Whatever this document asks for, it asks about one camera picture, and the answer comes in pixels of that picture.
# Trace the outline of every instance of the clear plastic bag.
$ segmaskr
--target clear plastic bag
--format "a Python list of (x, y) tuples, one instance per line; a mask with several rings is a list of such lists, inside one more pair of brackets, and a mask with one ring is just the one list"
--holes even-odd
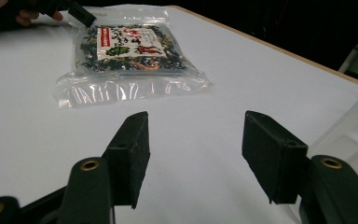
[(73, 26), (72, 71), (60, 77), (59, 108), (180, 95), (209, 80), (180, 50), (165, 7), (87, 7), (97, 20)]

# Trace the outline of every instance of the black tool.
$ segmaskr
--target black tool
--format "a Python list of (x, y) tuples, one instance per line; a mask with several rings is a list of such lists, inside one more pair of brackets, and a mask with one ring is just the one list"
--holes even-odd
[(66, 187), (20, 208), (0, 197), (0, 224), (111, 224), (115, 205), (135, 209), (150, 158), (147, 113), (129, 116), (101, 157), (77, 162)]
[(358, 175), (325, 155), (307, 158), (308, 146), (271, 117), (246, 111), (242, 156), (269, 202), (295, 203), (304, 224), (358, 223)]
[(41, 14), (53, 16), (56, 10), (68, 10), (68, 13), (90, 27), (95, 17), (85, 8), (72, 0), (37, 0), (35, 5), (30, 0), (9, 0), (6, 5), (0, 8), (0, 30), (14, 30), (21, 26), (16, 22), (15, 17), (21, 9), (35, 9)]

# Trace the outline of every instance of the printed label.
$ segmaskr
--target printed label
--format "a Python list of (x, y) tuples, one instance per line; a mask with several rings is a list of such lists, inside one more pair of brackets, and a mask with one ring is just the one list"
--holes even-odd
[(98, 61), (123, 57), (166, 57), (153, 30), (147, 28), (98, 28)]

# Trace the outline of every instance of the plastic wrap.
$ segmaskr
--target plastic wrap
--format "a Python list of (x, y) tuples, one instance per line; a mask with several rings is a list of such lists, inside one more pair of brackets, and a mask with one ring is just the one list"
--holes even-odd
[(165, 7), (87, 7), (97, 17), (73, 26), (72, 71), (60, 77), (59, 108), (192, 93), (209, 80), (180, 50)]

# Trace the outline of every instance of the table surface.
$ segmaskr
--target table surface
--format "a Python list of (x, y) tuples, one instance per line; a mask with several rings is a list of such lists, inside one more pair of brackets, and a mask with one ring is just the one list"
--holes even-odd
[(126, 117), (147, 111), (145, 180), (135, 210), (115, 207), (117, 223), (298, 222), (289, 206), (269, 204), (241, 155), (245, 111), (311, 145), (358, 100), (358, 82), (167, 9), (182, 52), (213, 83), (205, 91), (59, 109), (52, 92), (71, 70), (70, 26), (42, 17), (50, 25), (0, 33), (0, 196), (24, 206), (65, 186), (77, 161), (101, 156)]

